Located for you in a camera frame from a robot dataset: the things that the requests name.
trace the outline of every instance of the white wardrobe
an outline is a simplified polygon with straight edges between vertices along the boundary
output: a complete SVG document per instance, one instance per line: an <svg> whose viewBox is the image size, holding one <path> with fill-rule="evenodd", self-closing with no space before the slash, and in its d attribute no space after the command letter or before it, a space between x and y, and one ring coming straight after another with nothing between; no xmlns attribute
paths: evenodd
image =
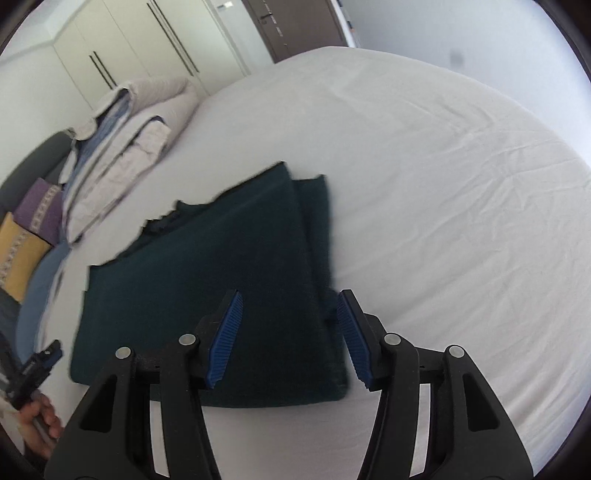
<svg viewBox="0 0 591 480"><path fill-rule="evenodd" d="M90 0L54 48L93 108L126 80L183 75L206 96L248 73L204 0Z"/></svg>

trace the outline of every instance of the gray bed headboard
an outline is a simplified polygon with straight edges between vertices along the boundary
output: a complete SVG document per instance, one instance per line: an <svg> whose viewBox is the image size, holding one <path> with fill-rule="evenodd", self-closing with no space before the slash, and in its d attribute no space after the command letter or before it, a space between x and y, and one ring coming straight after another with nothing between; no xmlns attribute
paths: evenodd
<svg viewBox="0 0 591 480"><path fill-rule="evenodd" d="M58 132L19 163L0 186L0 223L8 212L13 212L18 207L39 177L49 183L57 183L71 144L72 140L67 133ZM14 345L20 308L16 300L0 289L0 348Z"/></svg>
<svg viewBox="0 0 591 480"><path fill-rule="evenodd" d="M71 146L70 136L65 131L58 132L19 163L0 186L0 222L6 213L18 207L35 180L41 177L57 183Z"/></svg>

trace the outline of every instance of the white bed sheet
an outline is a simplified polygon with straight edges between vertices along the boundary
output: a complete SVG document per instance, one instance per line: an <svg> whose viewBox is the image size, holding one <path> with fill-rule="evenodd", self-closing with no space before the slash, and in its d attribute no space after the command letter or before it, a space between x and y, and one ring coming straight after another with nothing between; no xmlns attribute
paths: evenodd
<svg viewBox="0 0 591 480"><path fill-rule="evenodd" d="M295 178L328 178L335 288L352 288L417 346L463 345L538 471L591 394L589 171L500 93L358 49L303 54L208 99L72 252L44 332L66 351L44 385L58 413L68 419L86 389L68 368L87 266L125 249L176 199L209 202L280 160ZM223 478L356 478L378 397L352 373L339 402L206 408ZM420 429L417 444L426 440Z"/></svg>

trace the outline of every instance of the dark green towel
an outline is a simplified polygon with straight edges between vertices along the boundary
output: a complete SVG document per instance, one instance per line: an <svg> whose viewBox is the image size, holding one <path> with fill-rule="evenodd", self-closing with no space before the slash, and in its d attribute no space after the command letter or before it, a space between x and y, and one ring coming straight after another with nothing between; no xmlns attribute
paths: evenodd
<svg viewBox="0 0 591 480"><path fill-rule="evenodd" d="M205 405L270 407L338 400L347 389L330 288L324 177L292 181L283 163L208 205L177 203L118 258L90 269L70 374L89 384L120 346L162 347L244 298L228 367Z"/></svg>

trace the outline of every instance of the yellow pillow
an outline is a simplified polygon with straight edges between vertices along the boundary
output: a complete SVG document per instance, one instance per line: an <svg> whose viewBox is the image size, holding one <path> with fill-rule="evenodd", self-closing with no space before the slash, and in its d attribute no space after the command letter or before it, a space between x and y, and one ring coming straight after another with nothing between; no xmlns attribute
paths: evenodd
<svg viewBox="0 0 591 480"><path fill-rule="evenodd" d="M46 241L27 232L7 213L0 227L0 287L22 303L29 278L43 255L51 248Z"/></svg>

